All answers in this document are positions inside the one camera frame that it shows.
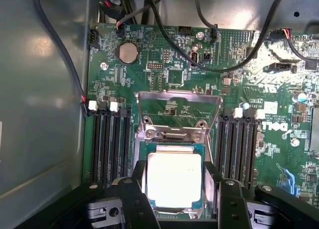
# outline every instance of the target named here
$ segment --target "green circuit board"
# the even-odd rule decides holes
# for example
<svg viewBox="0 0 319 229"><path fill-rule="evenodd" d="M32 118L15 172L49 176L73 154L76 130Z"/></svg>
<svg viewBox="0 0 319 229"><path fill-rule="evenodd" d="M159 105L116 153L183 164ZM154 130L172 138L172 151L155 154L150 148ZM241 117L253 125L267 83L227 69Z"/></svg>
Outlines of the green circuit board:
<svg viewBox="0 0 319 229"><path fill-rule="evenodd" d="M193 27L189 35L181 35L176 26L165 28L179 47L190 54L196 52L198 62L213 69L228 68L243 61L260 34L259 31L219 29L216 42L211 43L207 28ZM90 50L88 98L107 105L116 101L119 108L130 111L131 127L126 133L128 175L133 169L134 138L140 123L137 92L188 90L218 95L223 98L220 112L226 107L235 109L245 104L263 110L266 115L257 128L254 142L254 185L279 186L319 208L319 150L311 144L313 122L319 120L314 118L319 100L317 64L296 58L285 40L268 38L243 68L214 73L190 65L171 49L157 26L126 25L124 39L118 38L114 24L98 24L96 30L99 41L98 46ZM124 42L134 43L139 52L137 60L130 65L123 64L116 53ZM319 57L317 35L294 34L293 42L305 56ZM276 63L287 62L289 70L276 66ZM293 97L301 93L307 96L305 101L293 101ZM214 110L206 104L185 105L184 100L143 103L144 113L157 124L175 127L194 126L199 119L207 120ZM92 174L95 123L93 117L86 121L84 181ZM217 125L218 122L212 128L213 160L216 160Z"/></svg>

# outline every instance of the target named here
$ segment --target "motherboard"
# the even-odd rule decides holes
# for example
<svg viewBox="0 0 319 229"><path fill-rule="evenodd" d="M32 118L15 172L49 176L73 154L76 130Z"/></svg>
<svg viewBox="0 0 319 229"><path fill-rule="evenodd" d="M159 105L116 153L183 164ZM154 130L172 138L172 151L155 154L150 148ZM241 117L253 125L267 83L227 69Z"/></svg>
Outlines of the motherboard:
<svg viewBox="0 0 319 229"><path fill-rule="evenodd" d="M165 29L194 61L211 69L243 61L260 35L248 30ZM318 65L297 58L282 35L269 32L248 64L218 73L185 60L157 26L126 25L124 37L119 37L114 24L98 24L91 34L87 95L116 116L101 112L86 120L84 181L109 186L115 178L131 175L137 160L145 157L143 147L136 147L143 120L168 127L195 127L198 122L208 126L213 120L209 148L222 176L238 179L251 190L257 184L278 186L319 209ZM292 34L292 41L304 56L319 57L318 35ZM176 90L203 100L163 95ZM219 98L220 103L209 102ZM243 117L244 123L238 121Z"/></svg>

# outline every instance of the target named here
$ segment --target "white sticker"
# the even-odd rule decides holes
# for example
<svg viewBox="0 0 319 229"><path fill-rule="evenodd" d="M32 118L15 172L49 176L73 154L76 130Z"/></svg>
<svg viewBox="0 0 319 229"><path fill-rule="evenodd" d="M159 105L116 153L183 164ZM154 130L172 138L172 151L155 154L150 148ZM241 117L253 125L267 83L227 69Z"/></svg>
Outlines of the white sticker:
<svg viewBox="0 0 319 229"><path fill-rule="evenodd" d="M264 110L266 114L277 114L278 103L277 102L265 102Z"/></svg>
<svg viewBox="0 0 319 229"><path fill-rule="evenodd" d="M0 121L0 149L1 149L2 122Z"/></svg>

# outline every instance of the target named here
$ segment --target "gray case wall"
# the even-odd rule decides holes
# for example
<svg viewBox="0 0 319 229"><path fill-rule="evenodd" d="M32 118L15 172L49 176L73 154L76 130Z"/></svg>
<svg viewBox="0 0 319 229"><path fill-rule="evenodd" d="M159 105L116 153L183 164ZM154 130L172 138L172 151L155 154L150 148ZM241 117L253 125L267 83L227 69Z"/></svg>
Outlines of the gray case wall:
<svg viewBox="0 0 319 229"><path fill-rule="evenodd" d="M202 0L202 9L220 28L260 29L272 1ZM87 25L96 19L90 2L42 0L83 82ZM69 72L32 1L0 5L0 228L10 229L81 183L83 120ZM165 24L203 26L194 0L162 0L159 7ZM283 0L272 28L318 32L318 17L317 0Z"/></svg>

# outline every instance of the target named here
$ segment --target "mounting hole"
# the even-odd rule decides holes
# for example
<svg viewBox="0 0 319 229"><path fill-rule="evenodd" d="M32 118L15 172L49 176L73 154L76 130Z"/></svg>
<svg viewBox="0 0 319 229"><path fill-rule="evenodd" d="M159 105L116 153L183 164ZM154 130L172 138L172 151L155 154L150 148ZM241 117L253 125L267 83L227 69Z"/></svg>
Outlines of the mounting hole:
<svg viewBox="0 0 319 229"><path fill-rule="evenodd" d="M116 217L118 214L119 214L119 209L118 208L112 208L111 210L110 210L110 212L109 212L109 215L111 216L111 217Z"/></svg>

